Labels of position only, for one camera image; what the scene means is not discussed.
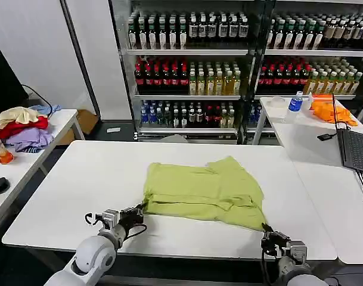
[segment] computer monitor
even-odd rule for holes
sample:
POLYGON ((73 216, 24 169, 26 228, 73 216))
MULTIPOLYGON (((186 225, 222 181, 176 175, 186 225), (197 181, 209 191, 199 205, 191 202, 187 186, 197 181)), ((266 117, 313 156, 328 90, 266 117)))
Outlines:
POLYGON ((21 106, 28 94, 0 51, 0 113, 21 106))

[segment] white wall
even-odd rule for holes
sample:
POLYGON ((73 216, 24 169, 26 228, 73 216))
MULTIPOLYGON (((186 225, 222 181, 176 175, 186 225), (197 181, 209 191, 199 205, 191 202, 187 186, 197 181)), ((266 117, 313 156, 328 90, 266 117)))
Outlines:
POLYGON ((67 0, 103 120, 130 120, 122 66, 107 0, 67 0))
POLYGON ((58 0, 0 0, 0 50, 51 104, 95 112, 58 0))

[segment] red cloth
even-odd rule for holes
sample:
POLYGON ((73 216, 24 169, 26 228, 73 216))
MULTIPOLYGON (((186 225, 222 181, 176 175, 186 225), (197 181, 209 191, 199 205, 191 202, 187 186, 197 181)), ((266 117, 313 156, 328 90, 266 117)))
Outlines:
POLYGON ((49 121, 44 116, 38 116, 37 122, 29 121, 28 124, 17 123, 15 121, 9 122, 4 128, 0 129, 0 138, 7 139, 12 135, 20 133, 25 128, 38 128, 38 129, 46 129, 49 125, 49 121))

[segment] black computer mouse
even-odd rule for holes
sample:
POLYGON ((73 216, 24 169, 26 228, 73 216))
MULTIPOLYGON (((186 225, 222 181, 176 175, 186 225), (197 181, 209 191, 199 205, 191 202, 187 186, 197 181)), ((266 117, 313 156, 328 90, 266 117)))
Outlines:
POLYGON ((4 177, 0 178, 0 194, 6 192, 10 187, 10 183, 4 177))

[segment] white tabletop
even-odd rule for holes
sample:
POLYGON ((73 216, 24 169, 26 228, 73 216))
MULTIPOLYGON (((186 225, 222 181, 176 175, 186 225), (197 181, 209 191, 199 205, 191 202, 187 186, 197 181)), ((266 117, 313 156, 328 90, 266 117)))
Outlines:
POLYGON ((16 153, 14 152, 14 147, 8 148, 13 153, 14 160, 7 165, 0 164, 0 177, 5 177, 10 182, 9 190, 0 194, 0 218, 18 196, 27 181, 37 171, 37 168, 56 146, 58 141, 66 134, 72 120, 76 119, 76 115, 77 111, 75 109, 66 109, 55 112, 49 119, 49 128, 52 130, 54 140, 49 146, 38 153, 16 153))
MULTIPOLYGON (((273 146, 75 141, 21 211, 2 242, 73 251, 100 225, 84 215, 140 203, 152 162, 204 166, 233 156, 258 181, 263 212, 276 230, 303 240, 308 259, 337 253, 284 148, 273 146)), ((260 258, 262 232, 223 222, 148 215, 148 230, 122 252, 153 256, 260 258)))
MULTIPOLYGON (((339 259, 347 264, 363 264, 362 188, 355 172, 342 166, 337 138, 324 142, 317 139, 318 135, 335 133, 334 124, 320 120, 308 110, 302 110, 294 124, 283 123, 289 100, 283 108, 270 107, 270 100, 260 101, 324 222, 339 259)), ((358 122, 352 130, 363 133, 363 125, 358 122)))

